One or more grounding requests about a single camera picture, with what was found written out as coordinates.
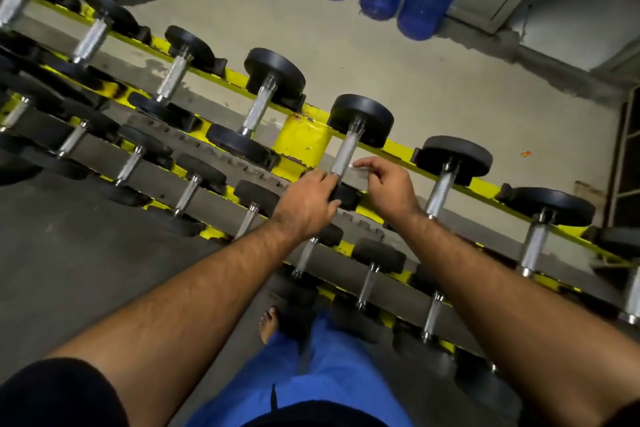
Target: bare foot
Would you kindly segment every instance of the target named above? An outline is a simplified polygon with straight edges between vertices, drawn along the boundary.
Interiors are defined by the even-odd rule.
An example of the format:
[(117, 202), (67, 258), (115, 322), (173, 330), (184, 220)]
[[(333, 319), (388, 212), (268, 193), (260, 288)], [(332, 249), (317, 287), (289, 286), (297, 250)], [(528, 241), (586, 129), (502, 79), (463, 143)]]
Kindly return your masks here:
[(278, 330), (278, 310), (272, 306), (260, 319), (260, 339), (267, 344), (269, 338)]

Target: forearm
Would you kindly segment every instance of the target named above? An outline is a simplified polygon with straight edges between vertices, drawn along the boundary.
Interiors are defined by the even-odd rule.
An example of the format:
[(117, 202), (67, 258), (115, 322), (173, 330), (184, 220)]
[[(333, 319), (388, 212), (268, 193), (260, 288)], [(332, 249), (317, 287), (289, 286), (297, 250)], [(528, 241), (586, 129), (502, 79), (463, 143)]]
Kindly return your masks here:
[(394, 227), (503, 376), (554, 423), (596, 426), (640, 398), (640, 348), (611, 325), (424, 214)]
[(216, 358), (254, 295), (298, 243), (267, 222), (119, 309), (52, 357), (98, 368), (132, 427), (165, 425)]

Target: black sleeve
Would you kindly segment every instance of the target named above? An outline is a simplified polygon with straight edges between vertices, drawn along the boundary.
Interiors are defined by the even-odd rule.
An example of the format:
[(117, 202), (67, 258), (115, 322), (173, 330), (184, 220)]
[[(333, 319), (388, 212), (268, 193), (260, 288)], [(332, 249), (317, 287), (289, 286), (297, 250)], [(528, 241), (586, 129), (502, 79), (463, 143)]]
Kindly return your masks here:
[(640, 400), (620, 409), (616, 415), (604, 422), (602, 427), (631, 427), (640, 422)]
[(0, 385), (3, 427), (128, 427), (116, 390), (96, 368), (53, 358), (21, 369)]

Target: gray rubber floor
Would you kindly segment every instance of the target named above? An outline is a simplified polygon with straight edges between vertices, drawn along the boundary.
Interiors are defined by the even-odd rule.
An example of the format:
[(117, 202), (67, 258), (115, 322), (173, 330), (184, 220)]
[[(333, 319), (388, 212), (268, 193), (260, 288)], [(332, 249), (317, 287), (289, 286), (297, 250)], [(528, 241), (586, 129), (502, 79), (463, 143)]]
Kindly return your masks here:
[[(0, 382), (55, 346), (212, 250), (199, 238), (171, 236), (142, 210), (101, 199), (84, 182), (42, 173), (0, 188)], [(261, 347), (265, 288), (227, 346), (172, 420), (183, 425)], [(507, 426), (449, 381), (400, 360), (390, 330), (370, 348), (416, 426)]]

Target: dumbbell handle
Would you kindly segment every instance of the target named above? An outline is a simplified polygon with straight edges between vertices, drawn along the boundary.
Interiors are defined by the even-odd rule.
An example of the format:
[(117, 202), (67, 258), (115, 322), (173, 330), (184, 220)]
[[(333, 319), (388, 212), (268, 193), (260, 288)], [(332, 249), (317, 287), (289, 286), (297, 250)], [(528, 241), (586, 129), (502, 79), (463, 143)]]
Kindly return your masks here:
[(83, 120), (69, 134), (67, 139), (64, 142), (62, 142), (62, 145), (60, 146), (60, 148), (56, 152), (56, 156), (59, 159), (62, 159), (63, 157), (67, 156), (68, 154), (72, 153), (73, 150), (78, 145), (78, 142), (80, 141), (80, 139), (82, 139), (82, 137), (84, 136), (85, 133), (87, 133), (87, 131), (89, 131), (89, 122), (87, 122), (86, 120)]
[(100, 49), (105, 39), (107, 39), (112, 23), (113, 22), (105, 16), (98, 17), (82, 40), (78, 42), (76, 49), (74, 49), (74, 54), (71, 57), (71, 62), (80, 66), (87, 65), (91, 58), (95, 56), (96, 52), (98, 52), (98, 49)]
[(241, 135), (244, 135), (245, 137), (251, 137), (253, 135), (253, 132), (258, 127), (264, 113), (267, 111), (271, 97), (276, 93), (277, 89), (278, 80), (272, 75), (267, 76), (262, 82), (258, 95), (253, 101), (253, 107), (249, 110), (249, 113), (240, 128), (239, 133)]
[(358, 297), (358, 303), (356, 306), (358, 310), (364, 311), (367, 306), (367, 302), (369, 302), (369, 296), (371, 295), (371, 291), (373, 289), (373, 284), (376, 283), (376, 274), (380, 271), (380, 266), (376, 264), (371, 264), (369, 267), (369, 271), (367, 272), (367, 277), (364, 279), (364, 284), (362, 286), (362, 290), (360, 291), (360, 297)]
[(142, 160), (146, 151), (147, 150), (144, 147), (136, 146), (132, 154), (127, 159), (127, 162), (125, 162), (124, 167), (118, 173), (118, 177), (116, 178), (116, 187), (121, 186), (127, 180), (129, 180), (131, 174), (136, 169), (136, 167), (138, 167), (138, 164)]
[(358, 143), (362, 138), (365, 128), (365, 118), (362, 115), (357, 115), (349, 124), (349, 130), (344, 136), (344, 140), (338, 149), (335, 159), (333, 159), (333, 165), (331, 166), (331, 173), (338, 176), (340, 180), (344, 177), (344, 173), (349, 167), (353, 153), (358, 148)]
[(0, 3), (0, 30), (10, 28), (26, 3), (27, 0), (2, 0), (2, 3)]
[(27, 111), (29, 106), (31, 106), (31, 100), (26, 96), (21, 96), (20, 101), (18, 101), (13, 110), (9, 112), (9, 115), (4, 117), (2, 126), (0, 126), (0, 132), (13, 128), (20, 120), (20, 117), (22, 117), (22, 115)]
[(429, 305), (429, 311), (427, 312), (427, 319), (424, 322), (424, 327), (420, 334), (420, 338), (424, 343), (426, 343), (433, 334), (433, 327), (436, 325), (436, 318), (438, 317), (438, 312), (440, 312), (440, 308), (442, 307), (442, 301), (444, 301), (444, 294), (436, 291), (431, 298), (431, 304)]
[(449, 162), (446, 162), (442, 166), (440, 177), (431, 190), (429, 200), (427, 201), (427, 207), (424, 210), (429, 218), (433, 219), (438, 217), (459, 171), (460, 165), (458, 163), (458, 159), (453, 157), (449, 159)]
[(240, 225), (240, 229), (238, 230), (236, 238), (234, 238), (234, 240), (237, 240), (246, 233), (246, 230), (249, 229), (251, 223), (253, 222), (253, 218), (255, 218), (255, 215), (257, 215), (259, 211), (260, 206), (255, 203), (249, 204), (249, 211), (247, 211), (246, 215), (244, 215), (244, 220), (242, 222), (242, 225)]
[(520, 261), (518, 262), (518, 272), (523, 277), (531, 277), (536, 270), (536, 262), (538, 256), (542, 252), (547, 242), (547, 236), (549, 234), (549, 226), (553, 223), (555, 218), (555, 212), (544, 208), (539, 214), (536, 214), (529, 231), (527, 231), (527, 238), (524, 240), (522, 246), (522, 253), (520, 255)]
[(296, 265), (296, 269), (293, 270), (293, 272), (291, 273), (291, 276), (293, 278), (302, 277), (302, 274), (307, 268), (307, 263), (309, 261), (309, 258), (311, 257), (311, 252), (314, 251), (314, 247), (316, 246), (316, 243), (318, 243), (319, 240), (320, 240), (319, 237), (313, 237), (305, 243), (305, 247), (302, 249), (302, 253), (300, 254), (300, 260)]
[(192, 59), (193, 56), (187, 46), (183, 47), (178, 56), (173, 59), (169, 72), (156, 92), (156, 101), (158, 103), (166, 105), (171, 100), (184, 75), (187, 74)]
[(625, 306), (620, 319), (635, 325), (640, 318), (640, 273), (638, 267), (631, 270), (625, 287)]
[(178, 204), (176, 204), (175, 208), (173, 209), (174, 217), (178, 218), (179, 216), (182, 216), (182, 214), (184, 214), (187, 206), (189, 206), (189, 203), (191, 203), (191, 199), (196, 194), (196, 191), (198, 190), (201, 182), (202, 178), (200, 176), (197, 176), (195, 174), (191, 176), (191, 179), (187, 184), (187, 188), (185, 188), (182, 196), (180, 196), (180, 199), (178, 199)]

